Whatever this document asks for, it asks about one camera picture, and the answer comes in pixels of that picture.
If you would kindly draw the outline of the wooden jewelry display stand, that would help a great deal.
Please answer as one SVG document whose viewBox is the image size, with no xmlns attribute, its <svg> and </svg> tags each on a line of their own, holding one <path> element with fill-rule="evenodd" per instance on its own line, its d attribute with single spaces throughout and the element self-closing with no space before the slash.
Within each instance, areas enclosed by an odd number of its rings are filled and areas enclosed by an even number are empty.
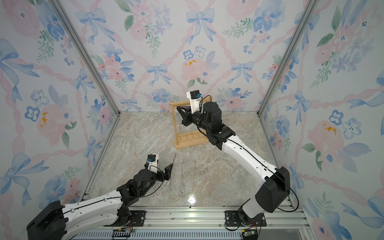
<svg viewBox="0 0 384 240">
<path fill-rule="evenodd" d="M 175 132 L 174 146 L 176 149 L 193 147 L 193 146 L 202 145 L 209 142 L 208 138 L 205 137 L 199 131 L 192 131 L 192 132 L 186 132 L 186 133 L 180 133 L 180 134 L 178 133 L 175 109 L 179 106 L 189 106 L 189 105 L 190 105 L 189 101 L 183 101 L 183 102 L 171 101 L 171 110 L 172 110 L 173 125 L 174 125 L 174 132 Z"/>
</svg>

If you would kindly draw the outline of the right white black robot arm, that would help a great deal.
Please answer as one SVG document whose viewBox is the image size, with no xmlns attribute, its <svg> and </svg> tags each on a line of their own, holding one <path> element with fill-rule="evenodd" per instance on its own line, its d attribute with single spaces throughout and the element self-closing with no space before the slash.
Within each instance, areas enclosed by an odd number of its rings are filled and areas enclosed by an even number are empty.
<svg viewBox="0 0 384 240">
<path fill-rule="evenodd" d="M 257 192 L 238 209 L 242 224 L 253 224 L 255 217 L 264 212 L 273 213 L 294 193 L 290 172 L 284 167 L 277 168 L 250 150 L 239 136 L 223 123 L 222 111 L 217 103 L 191 102 L 188 106 L 177 106 L 176 109 L 182 117 L 182 125 L 195 125 L 212 145 L 233 157 L 255 179 Z"/>
</svg>

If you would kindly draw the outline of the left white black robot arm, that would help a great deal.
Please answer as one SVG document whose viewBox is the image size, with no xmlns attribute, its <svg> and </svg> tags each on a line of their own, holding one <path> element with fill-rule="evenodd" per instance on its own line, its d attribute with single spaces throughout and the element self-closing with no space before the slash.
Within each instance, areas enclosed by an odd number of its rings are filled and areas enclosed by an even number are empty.
<svg viewBox="0 0 384 240">
<path fill-rule="evenodd" d="M 156 182 L 168 181 L 172 169 L 172 164 L 164 170 L 146 164 L 133 179 L 108 194 L 74 204 L 52 202 L 27 225 L 28 239 L 70 240 L 98 227 L 127 225 L 132 220 L 129 207 L 150 196 Z"/>
</svg>

